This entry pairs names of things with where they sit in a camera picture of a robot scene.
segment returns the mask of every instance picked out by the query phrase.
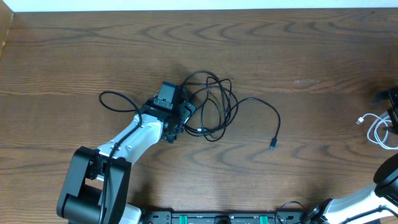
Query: black connector plug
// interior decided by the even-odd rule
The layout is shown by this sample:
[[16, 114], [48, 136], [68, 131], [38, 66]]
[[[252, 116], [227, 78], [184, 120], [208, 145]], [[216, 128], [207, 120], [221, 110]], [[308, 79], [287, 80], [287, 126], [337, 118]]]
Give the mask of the black connector plug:
[[271, 140], [271, 144], [269, 144], [269, 150], [274, 150], [275, 146], [276, 146], [276, 142], [278, 141], [278, 139], [276, 138], [272, 138]]

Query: wooden table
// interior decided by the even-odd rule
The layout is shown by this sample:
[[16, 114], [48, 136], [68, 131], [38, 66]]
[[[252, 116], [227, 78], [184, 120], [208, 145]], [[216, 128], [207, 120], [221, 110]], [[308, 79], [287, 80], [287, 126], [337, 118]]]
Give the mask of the wooden table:
[[280, 111], [275, 151], [275, 114], [247, 102], [218, 142], [183, 134], [152, 146], [128, 202], [274, 210], [351, 194], [396, 153], [355, 122], [389, 107], [370, 102], [398, 85], [397, 43], [396, 9], [18, 13], [0, 60], [0, 222], [65, 223], [55, 206], [72, 154], [133, 117], [103, 108], [101, 91], [142, 104], [200, 69]]

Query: black cable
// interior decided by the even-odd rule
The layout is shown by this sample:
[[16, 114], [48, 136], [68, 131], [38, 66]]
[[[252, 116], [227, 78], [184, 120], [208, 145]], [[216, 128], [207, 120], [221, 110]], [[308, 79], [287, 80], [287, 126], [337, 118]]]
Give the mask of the black cable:
[[[197, 74], [201, 74], [201, 73], [209, 75], [206, 78], [206, 83], [188, 82], [188, 80], [191, 79], [193, 76], [195, 76]], [[223, 86], [223, 82], [229, 82], [229, 89], [225, 88]], [[189, 85], [204, 86], [204, 88], [194, 92], [194, 94], [192, 94], [189, 98], [188, 98], [188, 95], [186, 94], [186, 99], [188, 101], [191, 101], [191, 99], [193, 97], [195, 97], [198, 93], [206, 90], [206, 98], [205, 98], [204, 102], [192, 113], [192, 115], [193, 115], [197, 111], [200, 111], [201, 128], [200, 129], [193, 128], [193, 127], [189, 126], [187, 123], [185, 123], [184, 129], [188, 134], [190, 134], [191, 136], [195, 136], [195, 137], [205, 137], [207, 141], [211, 141], [211, 142], [218, 141], [224, 136], [226, 128], [235, 119], [236, 113], [238, 112], [238, 109], [239, 109], [239, 105], [246, 100], [256, 100], [256, 101], [261, 102], [261, 103], [267, 105], [268, 107], [270, 107], [272, 110], [275, 111], [276, 115], [278, 116], [278, 127], [276, 129], [275, 136], [272, 138], [269, 149], [275, 148], [275, 145], [277, 142], [277, 135], [278, 135], [279, 129], [280, 129], [280, 115], [279, 115], [278, 111], [275, 109], [275, 107], [273, 107], [271, 104], [269, 104], [268, 102], [265, 102], [262, 99], [254, 98], [254, 97], [249, 97], [249, 98], [245, 98], [241, 101], [238, 101], [237, 97], [232, 92], [232, 83], [231, 83], [230, 79], [220, 80], [213, 72], [209, 72], [206, 70], [200, 70], [200, 71], [197, 71], [197, 72], [191, 74], [190, 76], [188, 76], [185, 79], [185, 81], [182, 83], [182, 85], [183, 86], [189, 86]], [[211, 88], [220, 89], [222, 110], [213, 100], [211, 100], [209, 98], [209, 90]], [[219, 117], [220, 117], [219, 125], [212, 129], [206, 128], [204, 125], [204, 122], [203, 122], [203, 120], [204, 120], [203, 109], [208, 101], [212, 102], [216, 106], [216, 109], [217, 109], [217, 111], [219, 113]], [[214, 139], [208, 138], [208, 136], [211, 136], [212, 134], [214, 134], [218, 131], [222, 131], [221, 135], [218, 138], [214, 138]]]
[[365, 217], [365, 216], [367, 216], [367, 215], [371, 215], [371, 214], [376, 213], [376, 212], [382, 212], [382, 211], [384, 211], [384, 210], [391, 212], [395, 217], [398, 218], [398, 214], [396, 214], [396, 212], [394, 212], [393, 210], [391, 210], [391, 209], [390, 209], [389, 207], [387, 207], [387, 206], [381, 206], [381, 205], [380, 205], [378, 208], [375, 208], [375, 209], [373, 209], [373, 210], [370, 210], [370, 211], [367, 211], [367, 212], [364, 212], [364, 213], [355, 215], [355, 216], [353, 216], [353, 217], [351, 217], [351, 218], [347, 218], [347, 219], [346, 219], [344, 222], [342, 222], [341, 224], [347, 224], [347, 223], [352, 222], [352, 221], [354, 221], [354, 220], [357, 220], [357, 219], [359, 219], [359, 218]]
[[284, 203], [283, 205], [281, 205], [281, 206], [276, 210], [276, 212], [275, 212], [275, 219], [274, 219], [274, 223], [275, 223], [275, 224], [276, 224], [276, 220], [278, 220], [280, 224], [283, 224], [283, 223], [282, 223], [282, 220], [280, 220], [280, 216], [278, 216], [278, 212], [280, 212], [280, 210], [281, 210], [282, 208], [284, 208], [284, 207], [286, 207], [286, 206], [288, 206], [288, 205], [291, 205], [291, 204], [300, 205], [300, 206], [303, 208], [303, 211], [304, 211], [304, 214], [301, 216], [300, 221], [299, 221], [298, 223], [294, 223], [294, 224], [303, 223], [303, 218], [305, 217], [305, 211], [307, 211], [307, 209], [304, 207], [304, 205], [302, 205], [302, 204], [301, 204], [300, 202], [298, 202], [298, 201], [289, 201], [289, 202], [286, 202], [286, 203]]
[[[110, 108], [108, 106], [106, 106], [104, 104], [104, 102], [102, 101], [102, 96], [105, 94], [114, 94], [117, 96], [120, 96], [122, 98], [124, 98], [125, 100], [127, 100], [130, 104], [132, 104], [132, 106], [134, 107], [134, 110], [116, 110], [114, 108]], [[108, 161], [106, 163], [106, 170], [104, 173], [104, 185], [103, 185], [103, 189], [102, 189], [102, 201], [101, 201], [101, 212], [99, 214], [99, 220], [98, 223], [99, 224], [103, 224], [104, 222], [104, 216], [105, 216], [105, 203], [106, 203], [106, 190], [108, 188], [108, 179], [109, 179], [109, 169], [111, 167], [111, 162], [112, 162], [112, 157], [114, 155], [114, 153], [116, 152], [116, 150], [119, 148], [119, 146], [122, 144], [122, 142], [124, 140], [126, 140], [126, 138], [128, 138], [135, 130], [137, 130], [139, 127], [141, 127], [142, 124], [142, 115], [141, 112], [139, 111], [138, 106], [132, 101], [130, 100], [128, 97], [126, 97], [125, 95], [115, 92], [115, 91], [104, 91], [101, 94], [99, 94], [99, 102], [107, 109], [111, 110], [111, 111], [115, 111], [115, 112], [133, 112], [135, 111], [138, 114], [139, 117], [139, 121], [137, 123], [137, 125], [131, 130], [129, 131], [125, 136], [123, 136], [118, 142], [116, 142], [111, 150], [111, 153], [109, 153], [109, 157], [108, 157]]]

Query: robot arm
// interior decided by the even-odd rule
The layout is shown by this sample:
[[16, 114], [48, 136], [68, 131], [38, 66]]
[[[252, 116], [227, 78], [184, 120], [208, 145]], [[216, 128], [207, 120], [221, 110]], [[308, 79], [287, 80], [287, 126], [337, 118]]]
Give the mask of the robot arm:
[[[103, 223], [136, 224], [141, 211], [126, 205], [131, 166], [160, 139], [173, 143], [195, 110], [182, 98], [181, 86], [163, 82], [159, 95], [147, 100], [132, 123], [114, 139], [96, 149], [81, 147], [74, 153], [58, 200], [57, 215], [72, 223], [98, 223], [102, 206]], [[142, 121], [137, 127], [139, 115]], [[86, 179], [104, 181], [106, 174], [106, 190], [85, 182]]]
[[345, 198], [328, 199], [308, 216], [311, 223], [367, 223], [398, 217], [398, 154], [386, 160], [374, 175], [374, 184]]

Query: white wall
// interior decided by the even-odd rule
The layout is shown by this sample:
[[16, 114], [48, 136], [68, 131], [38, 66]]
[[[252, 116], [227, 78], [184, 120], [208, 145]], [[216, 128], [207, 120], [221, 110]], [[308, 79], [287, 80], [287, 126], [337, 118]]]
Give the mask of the white wall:
[[398, 7], [398, 0], [3, 0], [14, 12]]

